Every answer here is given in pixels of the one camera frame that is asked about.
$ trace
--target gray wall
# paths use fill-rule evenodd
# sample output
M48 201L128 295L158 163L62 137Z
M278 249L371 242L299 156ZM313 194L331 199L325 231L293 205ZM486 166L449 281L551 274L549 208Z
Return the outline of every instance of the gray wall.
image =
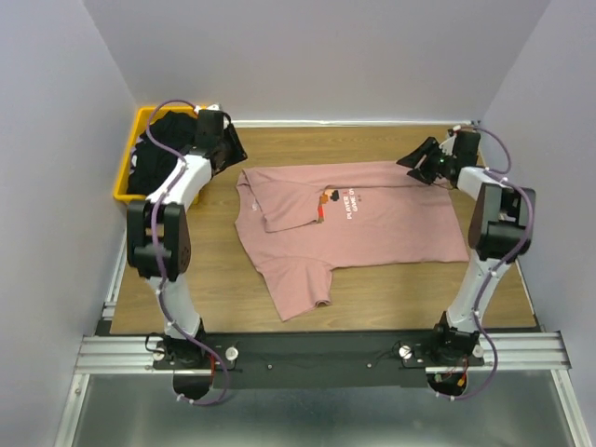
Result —
M235 119L479 118L549 0L85 0L139 103Z
M484 125L510 146L512 177L537 192L522 259L539 319L561 330L596 438L596 3L553 0L494 98ZM502 161L493 145L489 164Z
M123 228L134 101L82 3L0 14L0 445L53 445Z

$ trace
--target yellow bin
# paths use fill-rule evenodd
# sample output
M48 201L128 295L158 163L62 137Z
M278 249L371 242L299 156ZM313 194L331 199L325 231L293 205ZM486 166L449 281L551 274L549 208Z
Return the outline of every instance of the yellow bin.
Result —
M137 116L134 119L134 124L132 125L132 129L130 131L129 140L127 141L127 146L124 148L124 156L122 157L122 161L120 162L120 170L118 171L118 176L115 179L114 198L120 202L129 203L131 200L145 199L145 196L137 194L127 194L130 174L130 148L134 146L135 142L137 141L137 138L139 138L139 136L143 132L145 132L147 120L149 119L149 116L154 110L154 106L141 107L137 112ZM157 112L156 120L161 118L169 111L184 112L185 114L194 115L193 109L191 109L187 105L172 105L162 107L159 110L159 112ZM198 195L196 195L195 200L193 200L194 204L197 202Z

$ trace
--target wooden surface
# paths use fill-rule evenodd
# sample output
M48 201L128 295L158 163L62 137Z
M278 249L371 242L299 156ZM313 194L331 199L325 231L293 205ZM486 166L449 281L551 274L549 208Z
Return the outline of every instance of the wooden surface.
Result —
M210 332L326 331L431 328L452 302L466 263L394 264L333 271L332 305L281 322L264 280L237 237L236 181L243 168L397 160L445 127L239 129L249 159L216 177L188 212L192 261L186 276L197 311ZM462 232L474 202L452 200ZM515 266L499 284L484 322L489 327L535 325ZM156 298L127 267L112 333L163 331Z

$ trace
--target purple wire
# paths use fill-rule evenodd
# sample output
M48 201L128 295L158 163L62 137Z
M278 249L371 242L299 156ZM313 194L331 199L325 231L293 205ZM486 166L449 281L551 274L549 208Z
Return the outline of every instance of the purple wire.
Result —
M197 339L195 339L190 334L186 333L186 331L180 327L180 325L172 318L171 313L166 308L166 304L164 301L164 287L166 285L166 281L168 280L168 270L166 269L166 264L164 263L164 258L163 258L163 252L161 250L161 245L159 245L159 239L157 237L157 211L159 210L159 206L162 204L162 202L168 195L171 188L182 178L182 176L184 174L184 168L186 167L186 160L176 150L172 149L171 147L167 146L166 144L162 144L161 142L158 142L154 138L153 134L151 133L150 125L151 125L151 122L156 117L157 112L163 106L170 104L172 102L182 102L186 105L189 105L193 109L195 108L194 104L192 104L191 102L188 102L188 101L184 101L184 100L169 100L169 101L162 102L151 113L151 116L149 116L149 119L147 120L146 131L145 131L145 133L147 134L147 138L149 138L149 140L155 146L160 147L161 149L168 151L171 154L174 154L175 156L178 157L178 159L180 159L183 162L183 168L179 170L179 172L172 179L172 181L168 184L168 186L166 186L166 190L161 194L161 196L159 196L159 198L157 199L157 202L155 203L155 205L153 206L153 209L151 210L151 239L152 239L154 247L156 248L157 268L159 269L159 273L161 275L161 282L159 283L159 286L157 289L158 290L157 301L159 303L161 312L164 314L164 317L166 317L166 320L171 324L171 327L174 328L176 331L178 331L186 340L188 340L192 344L198 346L201 350L207 351L209 354L211 354L215 358L215 360L219 361L220 366L222 367L223 375L225 376L225 382L223 385L222 392L220 393L220 395L217 398L214 398L211 400L199 401L199 400L188 399L184 395L179 395L179 397L181 399L183 399L193 405L207 406L207 405L213 405L216 403L220 403L224 400L227 390L230 388L230 382L231 382L230 372L227 370L224 361L222 360L222 358L220 357L220 355L217 352L215 352L213 349L211 349L207 345L199 342Z
M507 146L505 145L503 140L501 140L495 133L491 132L489 129L481 128L480 126L463 126L462 129L474 129L493 137L500 144L501 148L503 149L503 152L505 153L505 156L507 157L507 167L505 168L505 170L491 169L491 172L501 175L509 173L509 171L511 170L511 153L507 149Z
M474 305L472 307L472 311L474 312L474 313L472 313L472 317L474 318L474 324L476 325L476 327L478 328L478 331L484 336L484 338L486 339L488 344L491 346L491 349L493 350L493 355L494 355L493 368L491 369L491 372L489 373L486 380L482 383L482 385L480 385L478 388L476 388L473 392L471 392L469 394L464 394L461 396L445 396L445 395L443 395L445 398L450 399L450 400L451 399L453 399L453 400L467 400L467 399L473 398L475 396L478 396L482 391L484 391L484 389L486 389L488 387L488 385L491 384L491 382L493 382L493 379L496 376L496 371L498 369L498 364L499 364L498 351L496 349L496 345L494 344L493 338L482 327L480 318L476 315L475 312L479 310L478 306L480 305L481 298L484 295L484 292L486 291L488 284L491 282L491 279L493 278L490 273L492 271L497 270L501 265L503 265L503 264L507 263L508 261L510 261L511 259L513 259L513 257L516 256L522 250L523 245L530 238L530 233L532 231L532 228L534 227L534 209L532 207L532 202L530 201L530 197L528 197L528 195L525 193L525 191L523 191L523 189L521 189L519 186L503 180L504 179L503 176L511 170L511 155L509 153L509 150L507 149L505 144L501 141L501 139L498 138L496 135L494 135L494 133L492 133L490 130L482 129L482 128L478 128L478 127L473 127L473 129L479 130L481 132L487 133L488 135L491 135L493 138L495 138L499 142L499 144L503 148L503 151L505 152L505 155L507 156L507 161L508 161L507 169L505 171L500 171L500 170L495 170L495 169L487 169L485 171L485 173L491 179L503 184L506 187L512 188L520 195L520 197L523 199L526 206L528 207L528 224L526 225L526 227L523 231L523 235L521 236L521 239L518 241L518 243L515 245L515 247L513 247L505 256L503 256L503 258L498 263L496 263L494 265L494 267L492 267L489 270L489 275L487 275L486 278L484 278L484 281L482 282L481 287L478 290L478 294L476 295L476 299L474 300Z

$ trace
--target purple cable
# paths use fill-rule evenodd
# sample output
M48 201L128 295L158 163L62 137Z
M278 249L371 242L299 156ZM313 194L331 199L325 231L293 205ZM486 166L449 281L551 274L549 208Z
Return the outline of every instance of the purple cable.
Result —
M496 134L491 132L489 129L481 128L479 126L463 126L462 129L474 129L474 130L480 131L482 133L486 133L487 135L490 135L491 137L493 137L496 140L496 142L498 142L500 144L501 148L503 149L503 152L505 153L505 156L507 157L507 168L505 170L491 169L491 172L494 172L495 174L501 174L501 175L505 175L505 174L509 173L509 171L511 170L511 153L505 146L505 143L503 142L503 140L501 140Z
M492 275L490 275L490 272L497 270L501 265L503 265L503 264L507 263L509 260L513 259L513 257L516 256L520 252L523 245L530 238L530 232L532 231L532 228L534 226L534 209L532 208L532 202L530 201L530 197L528 197L528 195L525 193L525 191L523 191L523 189L521 189L519 186L503 180L504 179L503 176L511 170L511 155L509 153L509 150L507 149L505 144L501 141L501 139L498 138L496 135L494 135L490 130L482 129L482 128L478 128L478 127L473 127L472 129L479 130L481 132L487 133L488 135L491 135L493 138L495 138L499 142L499 144L503 148L503 151L505 152L505 155L507 156L507 161L508 161L507 169L505 171L487 169L485 171L485 173L491 179L503 184L504 186L506 186L508 188L512 188L520 195L520 197L523 199L526 206L528 207L528 224L526 225L526 227L523 231L523 235L521 236L521 239L518 241L518 243L515 245L515 247L513 247L505 256L503 256L503 258L498 263L496 263L494 265L493 268L491 268L489 270L489 275L487 275L486 278L484 278L484 281L482 282L481 287L478 290L478 294L476 295L476 299L474 300L474 305L472 306L472 311L474 312L472 314L472 317L474 318L474 324L476 325L476 327L478 328L478 331L484 336L484 338L486 339L488 344L491 346L491 349L493 350L493 355L494 355L493 368L491 369L491 372L489 373L486 380L482 383L482 385L480 385L478 388L476 388L473 392L471 392L469 394L464 394L461 396L442 395L443 397L450 399L450 400L467 400L467 399L473 398L475 396L478 396L482 391L484 391L484 389L486 389L488 387L488 385L491 384L491 382L493 382L493 379L496 376L496 370L498 369L498 364L499 364L498 351L496 349L496 345L494 344L494 340L491 338L491 336L488 334L488 332L482 327L480 318L476 315L475 312L477 312L479 310L478 306L481 302L481 298L484 295L484 292L486 291L486 288L488 287L489 282L491 282L491 279L493 278Z
M177 156L178 159L180 159L183 162L183 168L185 168L186 160L184 159L184 157L181 156L177 151L175 151L171 147L169 147L165 144L162 144L161 142L158 142L154 138L153 134L151 133L151 129L150 129L151 122L156 117L157 112L164 105L170 104L172 102L182 102L184 104L189 105L193 109L195 108L194 104L192 104L191 102L188 102L188 101L184 101L184 100L169 100L169 101L162 102L151 113L151 116L149 116L149 119L147 120L147 127L146 127L145 132L147 134L147 138L149 138L149 140L155 146L160 147L161 149L168 151L171 154L174 154L175 156ZM225 382L223 385L222 392L220 393L220 395L217 398L214 398L212 400L198 401L198 400L188 399L186 396L184 396L182 394L179 395L180 399L183 399L183 400L191 403L192 405L207 406L207 405L213 405L216 403L220 403L224 400L225 394L227 393L227 390L230 387L230 382L231 382L230 372L225 367L225 363L222 360L222 358L220 357L220 355L217 354L217 352L215 352L213 349L211 349L207 345L199 342L193 336L186 333L180 327L180 325L172 318L171 313L166 308L166 304L164 302L164 287L166 285L166 281L168 280L168 271L167 271L166 265L164 263L163 253L161 251L161 246L159 245L159 239L157 237L157 211L159 210L159 206L164 201L164 199L168 195L171 188L182 178L183 174L184 174L184 169L180 169L180 171L176 174L176 176L172 179L172 181L168 184L168 186L166 186L166 190L161 194L161 196L159 196L159 198L157 199L157 202L154 204L153 209L151 210L151 239L152 239L154 247L156 248L157 268L159 269L159 273L161 275L161 282L159 283L159 287L158 287L157 301L159 303L161 312L164 314L164 317L166 317L166 320L171 324L171 327L174 328L176 331L178 331L186 340L188 340L192 344L198 346L201 350L207 351L209 354L211 354L215 358L215 360L219 361L220 366L222 367L223 375L225 376Z

